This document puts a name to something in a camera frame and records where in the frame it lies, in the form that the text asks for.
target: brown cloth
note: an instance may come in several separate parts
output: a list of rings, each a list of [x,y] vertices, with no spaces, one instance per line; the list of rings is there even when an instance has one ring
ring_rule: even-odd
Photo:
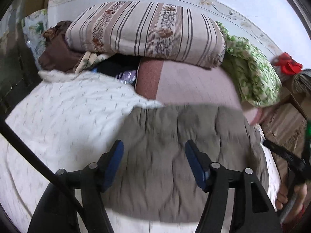
[[[188,139],[227,169],[252,168],[268,189],[260,134],[238,110],[216,105],[134,108],[115,139],[123,141],[124,155],[102,200],[127,216],[169,223],[200,220],[207,194],[196,185],[186,159]]]
[[[71,21],[61,21],[43,33],[46,49],[38,60],[42,69],[72,73],[73,67],[83,57],[83,53],[70,50],[65,41],[64,36],[70,24]]]

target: metal screw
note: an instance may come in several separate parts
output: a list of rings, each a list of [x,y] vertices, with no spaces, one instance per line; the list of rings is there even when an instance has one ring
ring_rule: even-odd
[[[250,168],[245,168],[245,172],[247,174],[252,174],[253,173],[252,169],[250,169]]]
[[[90,168],[90,169],[95,169],[95,168],[97,168],[97,163],[90,163],[90,164],[89,164],[89,168]]]
[[[65,169],[58,169],[56,172],[57,175],[62,175],[64,173],[65,173]]]
[[[217,163],[217,162],[213,162],[213,163],[211,164],[211,166],[212,166],[212,168],[215,168],[215,169],[220,168],[220,164]]]

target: green floral cloth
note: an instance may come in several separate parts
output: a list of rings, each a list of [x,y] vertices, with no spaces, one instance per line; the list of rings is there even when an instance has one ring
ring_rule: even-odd
[[[220,22],[216,23],[226,42],[226,54],[221,66],[231,75],[241,100],[256,107],[277,103],[282,83],[266,56],[247,38],[229,35]]]
[[[45,50],[45,38],[43,37],[43,33],[48,29],[47,9],[38,10],[25,17],[21,21],[21,24],[26,39],[26,45],[32,51],[38,70],[41,70],[38,59]]]

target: gray yarn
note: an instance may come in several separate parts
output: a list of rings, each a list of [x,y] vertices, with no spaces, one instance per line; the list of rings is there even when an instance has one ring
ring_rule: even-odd
[[[306,93],[311,95],[311,69],[302,70],[293,76],[292,90],[295,94]]]

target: finger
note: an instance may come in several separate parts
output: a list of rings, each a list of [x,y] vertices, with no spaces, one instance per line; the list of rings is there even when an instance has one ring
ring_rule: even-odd
[[[283,208],[283,204],[279,200],[275,201],[275,206],[277,210],[281,210]]]
[[[288,199],[286,196],[282,195],[280,192],[277,193],[276,195],[277,199],[282,202],[283,204],[288,202]]]
[[[288,195],[288,189],[287,189],[287,186],[282,183],[281,186],[280,186],[280,189],[279,189],[279,192],[284,195],[284,196],[287,196]]]

